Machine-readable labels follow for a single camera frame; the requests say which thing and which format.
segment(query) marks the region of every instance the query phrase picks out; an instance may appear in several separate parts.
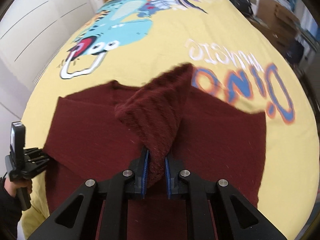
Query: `triangular cutout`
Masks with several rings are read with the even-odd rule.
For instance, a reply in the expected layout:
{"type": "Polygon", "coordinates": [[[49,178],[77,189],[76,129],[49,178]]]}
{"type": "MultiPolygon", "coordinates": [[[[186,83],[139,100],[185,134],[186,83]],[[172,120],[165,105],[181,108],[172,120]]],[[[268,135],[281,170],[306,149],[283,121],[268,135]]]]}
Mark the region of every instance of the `triangular cutout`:
{"type": "Polygon", "coordinates": [[[235,195],[230,197],[240,227],[246,229],[258,224],[258,219],[241,203],[235,195]]]}
{"type": "Polygon", "coordinates": [[[73,228],[78,216],[83,195],[79,195],[67,208],[56,218],[55,222],[67,228],[73,228]]]}

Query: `bed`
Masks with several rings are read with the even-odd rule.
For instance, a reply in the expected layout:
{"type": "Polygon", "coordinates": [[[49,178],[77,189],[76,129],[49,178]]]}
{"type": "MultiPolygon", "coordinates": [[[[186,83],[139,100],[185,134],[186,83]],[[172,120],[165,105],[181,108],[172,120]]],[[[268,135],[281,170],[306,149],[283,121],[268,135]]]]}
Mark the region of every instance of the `bed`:
{"type": "MultiPolygon", "coordinates": [[[[49,64],[23,115],[26,147],[43,147],[58,97],[117,80],[143,86],[191,62],[192,85],[247,113],[265,111],[258,209],[293,240],[318,190],[319,139],[307,97],[268,40],[228,0],[109,0],[49,64]]],[[[49,216],[45,175],[33,180],[28,237],[49,216]]]]}

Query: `human hand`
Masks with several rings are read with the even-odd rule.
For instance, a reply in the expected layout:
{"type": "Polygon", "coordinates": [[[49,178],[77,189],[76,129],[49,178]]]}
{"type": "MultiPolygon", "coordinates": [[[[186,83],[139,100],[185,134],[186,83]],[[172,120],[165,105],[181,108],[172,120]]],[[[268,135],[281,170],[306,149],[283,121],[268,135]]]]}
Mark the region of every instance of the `human hand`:
{"type": "Polygon", "coordinates": [[[4,189],[9,193],[11,197],[15,197],[17,194],[17,189],[26,187],[28,193],[32,192],[32,180],[20,179],[17,181],[10,181],[9,178],[6,178],[4,181],[4,189]]]}

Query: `maroon sweater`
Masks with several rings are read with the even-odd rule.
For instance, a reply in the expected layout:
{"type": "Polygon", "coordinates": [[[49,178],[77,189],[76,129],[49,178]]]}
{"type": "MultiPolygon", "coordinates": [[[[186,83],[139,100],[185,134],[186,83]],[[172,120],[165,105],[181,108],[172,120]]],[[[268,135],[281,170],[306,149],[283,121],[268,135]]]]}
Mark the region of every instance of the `maroon sweater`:
{"type": "Polygon", "coordinates": [[[210,181],[227,179],[257,206],[265,162],[265,114],[244,113],[191,87],[190,74],[190,67],[177,68],[141,89],[112,81],[59,98],[44,148],[56,160],[46,173],[49,210],[86,179],[110,179],[125,170],[148,142],[154,151],[149,185],[154,185],[145,200],[129,202],[128,240],[186,239],[184,203],[166,199],[161,179],[163,153],[171,144],[174,158],[186,169],[210,181]],[[165,132],[164,123],[170,132],[165,132]],[[142,136],[146,131],[152,135],[142,136]]]}

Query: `person's arm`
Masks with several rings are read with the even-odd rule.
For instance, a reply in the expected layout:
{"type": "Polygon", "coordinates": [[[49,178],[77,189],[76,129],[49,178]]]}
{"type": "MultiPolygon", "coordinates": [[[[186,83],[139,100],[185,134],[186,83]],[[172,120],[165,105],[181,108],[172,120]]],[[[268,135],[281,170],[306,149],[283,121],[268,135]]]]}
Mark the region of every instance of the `person's arm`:
{"type": "Polygon", "coordinates": [[[0,178],[0,215],[2,222],[17,237],[17,226],[22,216],[21,204],[16,197],[17,189],[27,187],[28,192],[32,191],[32,182],[27,180],[19,180],[11,182],[8,178],[0,178]]]}

